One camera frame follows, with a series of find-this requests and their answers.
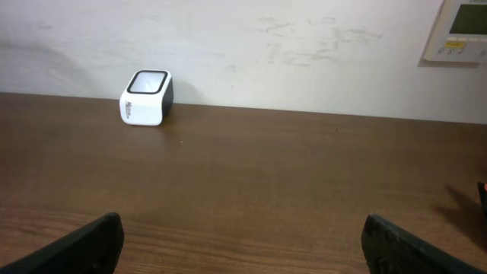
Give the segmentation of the white barcode scanner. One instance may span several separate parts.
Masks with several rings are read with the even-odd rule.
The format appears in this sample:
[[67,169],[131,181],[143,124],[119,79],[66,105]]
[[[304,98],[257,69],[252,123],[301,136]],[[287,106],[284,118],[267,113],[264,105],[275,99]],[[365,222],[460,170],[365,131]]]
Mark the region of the white barcode scanner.
[[132,126],[159,126],[173,104],[172,74],[165,70],[140,70],[133,76],[119,99],[124,123]]

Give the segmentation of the beige wall control panel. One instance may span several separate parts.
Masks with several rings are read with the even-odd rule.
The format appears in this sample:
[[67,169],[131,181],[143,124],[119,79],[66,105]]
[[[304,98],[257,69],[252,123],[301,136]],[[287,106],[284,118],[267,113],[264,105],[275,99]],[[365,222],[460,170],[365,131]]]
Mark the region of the beige wall control panel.
[[486,0],[443,0],[423,59],[429,62],[484,62]]

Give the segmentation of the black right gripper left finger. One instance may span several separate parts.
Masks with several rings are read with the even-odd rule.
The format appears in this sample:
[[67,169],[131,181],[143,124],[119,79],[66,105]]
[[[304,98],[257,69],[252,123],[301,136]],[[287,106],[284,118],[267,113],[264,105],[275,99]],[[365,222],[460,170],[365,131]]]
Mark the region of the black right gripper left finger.
[[107,213],[1,268],[1,274],[114,273],[124,243],[121,218]]

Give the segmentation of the black silver snack packet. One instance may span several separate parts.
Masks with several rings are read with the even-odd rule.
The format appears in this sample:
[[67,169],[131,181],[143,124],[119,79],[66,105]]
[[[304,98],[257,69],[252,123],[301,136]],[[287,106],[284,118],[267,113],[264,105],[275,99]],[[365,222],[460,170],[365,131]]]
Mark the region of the black silver snack packet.
[[486,191],[486,184],[482,182],[477,183],[478,191],[479,191],[479,199],[481,203],[481,208],[483,215],[487,218],[487,191]]

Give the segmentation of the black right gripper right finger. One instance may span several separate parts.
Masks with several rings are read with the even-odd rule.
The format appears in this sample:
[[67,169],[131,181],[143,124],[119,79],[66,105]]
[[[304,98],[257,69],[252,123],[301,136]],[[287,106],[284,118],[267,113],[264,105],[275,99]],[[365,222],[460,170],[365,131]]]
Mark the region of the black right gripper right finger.
[[366,218],[361,233],[361,248],[371,273],[484,273],[379,215]]

